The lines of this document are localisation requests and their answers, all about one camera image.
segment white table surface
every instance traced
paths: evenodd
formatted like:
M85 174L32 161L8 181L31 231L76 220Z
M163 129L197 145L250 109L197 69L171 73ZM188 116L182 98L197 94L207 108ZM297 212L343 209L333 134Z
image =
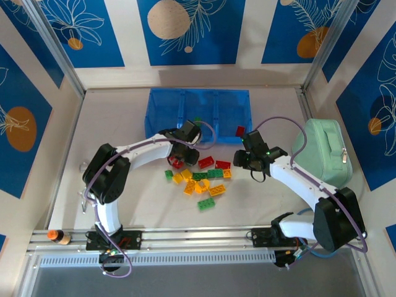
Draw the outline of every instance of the white table surface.
M246 89L250 91L253 126L276 115L304 123L295 89ZM149 92L147 88L87 92L49 228L86 229L93 226L93 209L89 206L83 214L81 198L77 195L84 188L79 165L91 160L102 144L121 146L145 139L144 117ZM262 126L260 131L269 147L279 146L290 153L299 130L288 121L274 120ZM201 158L211 155L215 160L232 162L239 149L242 145L216 145L211 151L202 151ZM185 195L184 184L176 185L165 179L167 169L171 168L163 159L129 173L119 198L119 217L125 228L268 224L285 212L297 212L307 207L282 183L272 178L257 183L247 170L231 167L231 180L212 182L212 185L224 183L227 192L215 199L217 204L213 209L199 212L197 202L208 198L209 194Z

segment mint green bag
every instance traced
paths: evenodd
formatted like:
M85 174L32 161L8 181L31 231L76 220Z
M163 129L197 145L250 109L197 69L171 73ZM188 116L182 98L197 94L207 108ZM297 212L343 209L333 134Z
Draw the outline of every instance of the mint green bag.
M295 158L297 164L337 188L346 185L352 178L353 171L339 123L329 119L310 119L304 130L308 142L305 149ZM303 144L304 136L300 132L293 144L292 152L297 152Z

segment metal vent grille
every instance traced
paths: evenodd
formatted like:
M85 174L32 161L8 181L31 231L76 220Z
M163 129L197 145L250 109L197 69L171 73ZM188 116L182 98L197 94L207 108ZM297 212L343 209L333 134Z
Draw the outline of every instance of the metal vent grille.
M274 263L276 261L273 251L150 253L133 254L129 258L136 266ZM92 267L98 265L97 254L43 256L40 262L40 267Z

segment blue container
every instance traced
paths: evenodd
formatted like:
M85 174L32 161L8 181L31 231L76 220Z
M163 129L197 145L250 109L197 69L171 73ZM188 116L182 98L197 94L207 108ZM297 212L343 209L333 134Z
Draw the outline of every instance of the blue container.
M241 139L235 136L238 126L245 127L245 132L252 131L249 91L151 89L144 123L147 138L196 118L215 129L218 143L240 144ZM201 129L202 142L213 141L210 129L203 124Z

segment red lego brick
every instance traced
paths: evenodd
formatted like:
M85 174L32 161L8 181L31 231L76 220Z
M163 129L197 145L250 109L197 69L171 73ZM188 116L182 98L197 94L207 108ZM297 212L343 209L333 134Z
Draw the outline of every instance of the red lego brick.
M184 163L182 161L179 161L175 159L174 157L169 157L168 162L170 165L172 165L173 168L180 169L183 167Z
M176 169L182 168L184 163L182 161L176 160L173 162L172 166L175 167Z
M215 163L215 160L213 160L212 156L209 156L207 158L204 158L204 159L198 161L198 165L199 165L200 169L209 167L210 165L213 165L214 163Z
M242 126L238 126L238 128L236 129L236 137L241 137L243 134L245 133L245 127Z
M216 161L215 168L216 169L230 169L231 168L231 163L230 162L224 162L224 161Z

